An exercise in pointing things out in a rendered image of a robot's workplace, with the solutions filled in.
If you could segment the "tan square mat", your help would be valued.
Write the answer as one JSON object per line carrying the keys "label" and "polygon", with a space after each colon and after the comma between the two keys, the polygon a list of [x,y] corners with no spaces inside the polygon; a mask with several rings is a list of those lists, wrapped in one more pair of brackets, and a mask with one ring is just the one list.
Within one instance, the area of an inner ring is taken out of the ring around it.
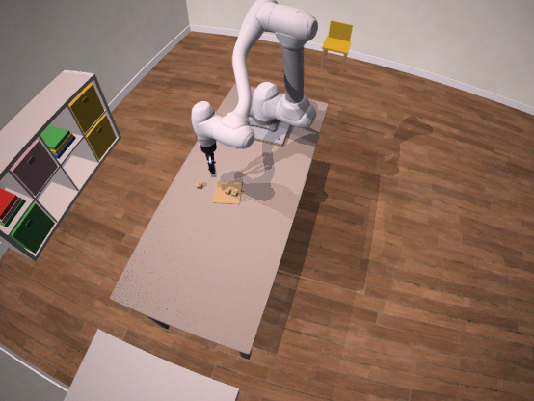
{"label": "tan square mat", "polygon": [[[225,194],[225,189],[230,188],[230,191],[236,190],[238,194],[236,197],[231,195],[231,192]],[[214,201],[213,203],[226,203],[226,204],[240,204],[242,182],[223,182],[217,181]]]}

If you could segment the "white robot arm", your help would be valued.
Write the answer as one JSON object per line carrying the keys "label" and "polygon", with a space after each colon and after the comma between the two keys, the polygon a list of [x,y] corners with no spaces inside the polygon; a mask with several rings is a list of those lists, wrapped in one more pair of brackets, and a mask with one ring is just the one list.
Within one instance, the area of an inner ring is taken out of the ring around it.
{"label": "white robot arm", "polygon": [[[304,93],[306,43],[303,41],[316,36],[318,22],[304,10],[276,3],[276,0],[257,0],[241,26],[232,54],[239,96],[235,110],[222,117],[207,101],[192,108],[192,124],[200,146],[211,147],[218,141],[244,149],[254,142],[254,131],[250,126],[275,132],[279,121],[300,128],[308,128],[314,123],[316,110]],[[259,84],[254,91],[253,112],[247,55],[263,32],[275,33],[282,45],[285,94],[273,83]],[[252,118],[250,121],[249,117]]]}

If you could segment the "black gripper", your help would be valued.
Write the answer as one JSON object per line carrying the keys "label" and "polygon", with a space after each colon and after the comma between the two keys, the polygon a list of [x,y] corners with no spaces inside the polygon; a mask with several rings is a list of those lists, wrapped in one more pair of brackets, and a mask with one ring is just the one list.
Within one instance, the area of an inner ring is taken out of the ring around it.
{"label": "black gripper", "polygon": [[[214,151],[216,150],[216,148],[217,148],[216,143],[211,147],[202,147],[202,146],[200,146],[201,151],[203,153],[206,153],[205,156],[206,156],[207,161],[208,161],[207,162],[208,166],[209,166],[208,170],[210,171],[211,178],[217,177],[216,176],[216,171],[215,171],[216,168],[214,169],[214,166],[216,164],[216,161],[214,161]],[[214,165],[213,165],[213,163],[214,163]]]}

